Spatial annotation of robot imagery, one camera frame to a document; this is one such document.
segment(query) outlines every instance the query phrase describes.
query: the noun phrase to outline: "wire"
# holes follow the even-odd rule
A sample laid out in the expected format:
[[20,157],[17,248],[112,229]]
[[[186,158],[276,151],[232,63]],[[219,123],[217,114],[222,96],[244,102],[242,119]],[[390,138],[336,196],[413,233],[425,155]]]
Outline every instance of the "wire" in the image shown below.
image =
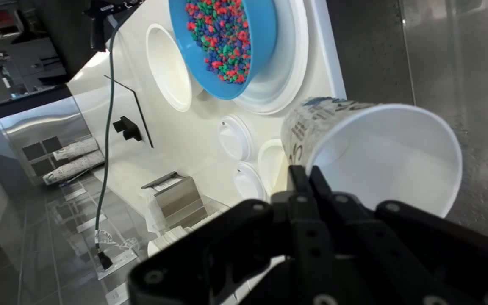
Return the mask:
[[108,43],[108,67],[110,67],[110,97],[108,97],[108,114],[107,114],[107,126],[105,126],[105,174],[103,174],[103,185],[102,185],[102,192],[97,202],[97,214],[95,214],[95,248],[98,253],[100,251],[100,245],[98,245],[98,223],[102,218],[102,209],[103,209],[103,202],[105,202],[105,194],[107,194],[107,184],[108,184],[108,170],[110,170],[110,151],[108,151],[108,136],[110,136],[110,123],[112,123],[112,113],[114,113],[114,92],[115,92],[115,80],[114,80],[114,41],[115,36],[120,29],[122,23],[117,24],[114,28],[110,43]]

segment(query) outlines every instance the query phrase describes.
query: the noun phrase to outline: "screw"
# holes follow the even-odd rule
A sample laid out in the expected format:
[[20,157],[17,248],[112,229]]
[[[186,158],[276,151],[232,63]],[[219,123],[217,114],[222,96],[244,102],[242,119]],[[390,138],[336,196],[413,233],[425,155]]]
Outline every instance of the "screw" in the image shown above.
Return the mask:
[[261,212],[261,211],[264,211],[264,206],[256,204],[253,209]]
[[385,209],[390,211],[390,212],[393,212],[393,214],[398,214],[398,212],[400,212],[400,206],[397,206],[397,204],[386,204]]
[[337,305],[339,302],[336,302],[330,296],[317,296],[314,299],[314,305]]
[[424,305],[449,305],[444,299],[437,296],[425,296],[424,297]]
[[297,202],[298,202],[298,204],[307,204],[308,199],[307,199],[307,197],[297,197]]
[[158,285],[163,282],[163,279],[164,279],[163,273],[156,270],[156,272],[146,273],[144,282],[146,285]]
[[342,196],[334,197],[334,201],[339,204],[347,204],[347,197],[342,197]]

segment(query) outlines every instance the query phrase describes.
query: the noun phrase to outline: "blue bowl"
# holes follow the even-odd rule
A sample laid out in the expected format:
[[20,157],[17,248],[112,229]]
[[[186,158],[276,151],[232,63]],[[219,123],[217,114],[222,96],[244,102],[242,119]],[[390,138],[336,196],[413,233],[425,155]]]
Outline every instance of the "blue bowl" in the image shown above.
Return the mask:
[[195,77],[195,80],[214,97],[232,101],[239,97],[249,82],[268,65],[276,48],[278,23],[276,7],[273,0],[242,0],[249,26],[251,43],[251,68],[244,84],[227,84],[217,79],[215,72],[208,72],[205,65],[205,53],[197,46],[192,33],[186,29],[188,14],[185,11],[186,0],[168,0],[171,11],[171,23],[180,53]]

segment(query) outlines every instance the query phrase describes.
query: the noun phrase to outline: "black cable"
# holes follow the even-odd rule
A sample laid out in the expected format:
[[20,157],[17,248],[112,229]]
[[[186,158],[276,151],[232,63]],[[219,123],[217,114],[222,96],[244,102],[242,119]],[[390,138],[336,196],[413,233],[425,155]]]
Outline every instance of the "black cable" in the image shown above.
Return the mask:
[[114,28],[114,35],[110,38],[108,43],[108,67],[110,67],[110,97],[108,97],[108,114],[107,114],[107,126],[105,126],[105,174],[103,174],[103,185],[102,185],[102,192],[97,202],[97,214],[95,214],[95,248],[98,251],[98,258],[102,267],[107,270],[112,267],[110,258],[100,250],[100,243],[98,243],[98,223],[100,223],[100,216],[102,216],[102,209],[103,209],[103,201],[105,201],[105,194],[107,194],[107,184],[108,184],[108,168],[110,168],[110,151],[108,151],[108,136],[110,136],[110,123],[112,123],[112,113],[114,113],[114,92],[115,92],[115,80],[114,80],[114,41],[115,36],[120,29],[120,24]]

